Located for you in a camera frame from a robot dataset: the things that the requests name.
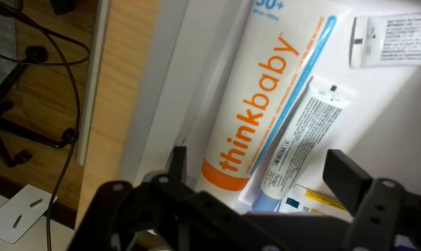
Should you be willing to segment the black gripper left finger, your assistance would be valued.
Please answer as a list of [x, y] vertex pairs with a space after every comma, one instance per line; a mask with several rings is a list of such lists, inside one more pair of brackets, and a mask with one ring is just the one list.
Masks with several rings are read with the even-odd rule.
[[184, 180], [186, 173], [186, 148], [174, 146], [168, 164], [168, 174], [177, 180]]

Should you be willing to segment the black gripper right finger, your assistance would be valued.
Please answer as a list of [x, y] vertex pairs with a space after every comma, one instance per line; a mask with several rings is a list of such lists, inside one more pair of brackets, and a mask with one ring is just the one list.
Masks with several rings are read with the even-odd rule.
[[370, 187], [372, 177], [340, 149], [326, 152], [322, 178], [349, 215]]

